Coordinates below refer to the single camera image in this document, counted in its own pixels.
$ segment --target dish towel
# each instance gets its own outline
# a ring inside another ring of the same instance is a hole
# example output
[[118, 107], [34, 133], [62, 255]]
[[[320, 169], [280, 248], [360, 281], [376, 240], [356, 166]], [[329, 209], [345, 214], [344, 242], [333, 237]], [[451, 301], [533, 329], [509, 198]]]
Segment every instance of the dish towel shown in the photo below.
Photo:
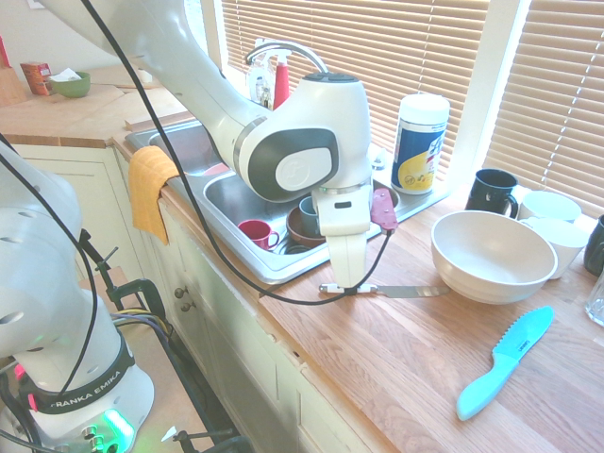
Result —
[[168, 244], [166, 227], [159, 212], [159, 191], [171, 177], [178, 176], [174, 163], [157, 146], [134, 153], [128, 170], [128, 186], [134, 227], [155, 234]]

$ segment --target glass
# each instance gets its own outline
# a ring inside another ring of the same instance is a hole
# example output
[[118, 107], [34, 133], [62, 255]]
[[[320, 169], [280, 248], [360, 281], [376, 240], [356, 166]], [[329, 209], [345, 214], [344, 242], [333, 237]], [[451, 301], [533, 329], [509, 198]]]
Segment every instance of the glass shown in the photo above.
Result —
[[587, 315], [604, 327], [604, 272], [600, 274], [585, 304]]

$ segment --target dark blue mug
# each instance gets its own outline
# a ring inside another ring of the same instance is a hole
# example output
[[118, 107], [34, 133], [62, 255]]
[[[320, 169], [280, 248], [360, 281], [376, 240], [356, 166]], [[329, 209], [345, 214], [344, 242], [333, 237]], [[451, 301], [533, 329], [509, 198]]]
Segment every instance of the dark blue mug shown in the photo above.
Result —
[[512, 190], [518, 185], [514, 175], [495, 168], [483, 168], [476, 173], [476, 179], [470, 191], [466, 210], [487, 210], [505, 214], [510, 209], [510, 217], [518, 215], [518, 202], [512, 196]]
[[602, 273], [602, 268], [604, 268], [604, 215], [597, 219], [596, 228], [585, 246], [583, 265], [595, 276]]

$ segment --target sink faucet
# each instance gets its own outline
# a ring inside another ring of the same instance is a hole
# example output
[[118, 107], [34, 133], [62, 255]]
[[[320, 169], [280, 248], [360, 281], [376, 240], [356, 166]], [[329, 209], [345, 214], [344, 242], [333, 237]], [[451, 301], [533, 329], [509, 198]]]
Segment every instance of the sink faucet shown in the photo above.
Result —
[[329, 72], [329, 70], [327, 69], [327, 66], [324, 64], [324, 62], [319, 58], [319, 56], [317, 54], [315, 54], [313, 51], [311, 51], [308, 47], [306, 47], [302, 44], [298, 44], [297, 42], [291, 42], [291, 41], [265, 42], [264, 44], [259, 45], [258, 47], [256, 47], [254, 50], [252, 50], [249, 54], [247, 54], [245, 56], [245, 63], [248, 65], [252, 64], [252, 61], [254, 61], [254, 58], [257, 57], [258, 55], [260, 55], [264, 52], [268, 52], [270, 50], [280, 50], [280, 49], [290, 50], [296, 54], [306, 57], [322, 73]]

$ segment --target green bowl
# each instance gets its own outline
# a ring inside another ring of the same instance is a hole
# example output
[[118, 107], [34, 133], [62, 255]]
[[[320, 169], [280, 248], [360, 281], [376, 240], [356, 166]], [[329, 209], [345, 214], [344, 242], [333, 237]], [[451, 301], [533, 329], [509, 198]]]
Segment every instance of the green bowl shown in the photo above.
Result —
[[68, 80], [66, 82], [52, 82], [55, 92], [65, 97], [84, 97], [91, 88], [91, 75], [88, 73], [75, 72], [80, 80]]

